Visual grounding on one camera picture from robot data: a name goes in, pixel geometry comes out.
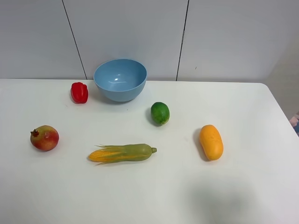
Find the red bell pepper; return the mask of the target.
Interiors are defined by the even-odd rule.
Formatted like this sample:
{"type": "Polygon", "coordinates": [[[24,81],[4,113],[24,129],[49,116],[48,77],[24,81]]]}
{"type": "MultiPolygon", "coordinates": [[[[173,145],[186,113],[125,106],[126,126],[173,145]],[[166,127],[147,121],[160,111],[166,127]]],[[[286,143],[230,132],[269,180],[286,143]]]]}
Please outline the red bell pepper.
{"type": "Polygon", "coordinates": [[[82,82],[75,82],[71,85],[71,97],[77,104],[84,104],[88,100],[87,85],[82,82]]]}

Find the orange yellow mango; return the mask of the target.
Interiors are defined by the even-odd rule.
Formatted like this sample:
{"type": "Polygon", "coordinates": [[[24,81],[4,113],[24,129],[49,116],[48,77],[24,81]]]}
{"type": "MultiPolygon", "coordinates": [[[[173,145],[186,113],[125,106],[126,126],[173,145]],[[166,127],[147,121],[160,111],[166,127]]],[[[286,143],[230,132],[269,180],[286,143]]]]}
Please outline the orange yellow mango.
{"type": "Polygon", "coordinates": [[[213,125],[205,125],[199,133],[199,142],[208,160],[218,160],[224,150],[221,135],[213,125]]]}

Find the green lime fruit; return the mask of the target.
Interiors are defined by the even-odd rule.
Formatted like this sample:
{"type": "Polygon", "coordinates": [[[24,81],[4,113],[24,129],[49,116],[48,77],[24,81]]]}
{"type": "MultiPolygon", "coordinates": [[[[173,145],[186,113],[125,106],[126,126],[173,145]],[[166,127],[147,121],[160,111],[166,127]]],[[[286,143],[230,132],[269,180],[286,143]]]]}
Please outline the green lime fruit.
{"type": "Polygon", "coordinates": [[[152,120],[159,126],[166,124],[170,118],[170,110],[163,102],[155,102],[150,108],[152,120]]]}

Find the person's hand at edge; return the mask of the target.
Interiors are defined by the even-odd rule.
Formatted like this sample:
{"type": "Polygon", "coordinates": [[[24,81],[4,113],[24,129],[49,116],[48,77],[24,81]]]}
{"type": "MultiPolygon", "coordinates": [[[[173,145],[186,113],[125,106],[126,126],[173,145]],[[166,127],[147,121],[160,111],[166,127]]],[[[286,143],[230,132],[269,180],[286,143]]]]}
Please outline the person's hand at edge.
{"type": "Polygon", "coordinates": [[[289,121],[296,134],[299,134],[299,113],[296,113],[289,121]]]}

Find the red yellow pomegranate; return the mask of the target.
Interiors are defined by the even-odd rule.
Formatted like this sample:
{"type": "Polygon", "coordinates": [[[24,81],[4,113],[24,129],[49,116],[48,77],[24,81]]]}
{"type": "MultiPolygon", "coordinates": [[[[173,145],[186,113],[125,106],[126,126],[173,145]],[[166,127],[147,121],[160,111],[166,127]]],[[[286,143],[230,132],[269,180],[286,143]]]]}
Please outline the red yellow pomegranate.
{"type": "Polygon", "coordinates": [[[54,149],[58,145],[58,141],[59,134],[57,130],[48,125],[40,126],[30,132],[31,144],[41,151],[54,149]]]}

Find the corn cob with husk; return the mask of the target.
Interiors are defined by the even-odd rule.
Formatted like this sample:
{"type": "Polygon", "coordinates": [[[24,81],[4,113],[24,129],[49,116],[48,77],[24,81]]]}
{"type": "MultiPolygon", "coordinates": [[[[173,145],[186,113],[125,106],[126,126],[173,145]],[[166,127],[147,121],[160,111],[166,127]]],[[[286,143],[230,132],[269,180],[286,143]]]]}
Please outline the corn cob with husk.
{"type": "Polygon", "coordinates": [[[139,162],[150,158],[157,148],[147,144],[100,145],[100,149],[87,157],[89,161],[109,164],[124,161],[139,162]]]}

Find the blue plastic bowl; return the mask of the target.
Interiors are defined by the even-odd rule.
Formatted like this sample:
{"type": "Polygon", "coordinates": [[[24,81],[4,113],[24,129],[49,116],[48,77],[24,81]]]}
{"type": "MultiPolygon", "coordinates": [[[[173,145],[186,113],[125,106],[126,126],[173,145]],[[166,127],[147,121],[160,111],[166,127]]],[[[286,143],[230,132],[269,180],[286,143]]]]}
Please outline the blue plastic bowl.
{"type": "Polygon", "coordinates": [[[93,80],[106,98],[115,102],[128,102],[144,89],[147,70],[135,60],[115,59],[100,65],[93,80]]]}

